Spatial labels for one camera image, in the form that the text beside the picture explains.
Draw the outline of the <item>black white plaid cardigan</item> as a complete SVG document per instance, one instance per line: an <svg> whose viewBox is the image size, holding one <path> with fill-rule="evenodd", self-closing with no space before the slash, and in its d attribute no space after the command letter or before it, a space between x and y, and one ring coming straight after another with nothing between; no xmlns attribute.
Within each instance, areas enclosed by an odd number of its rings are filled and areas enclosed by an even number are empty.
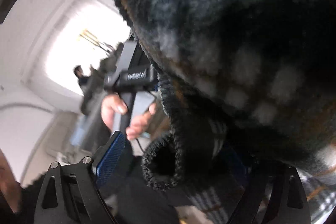
<svg viewBox="0 0 336 224"><path fill-rule="evenodd" d="M158 73L168 133L148 188L228 223L258 162L298 172L311 223L335 208L333 0L114 0Z"/></svg>

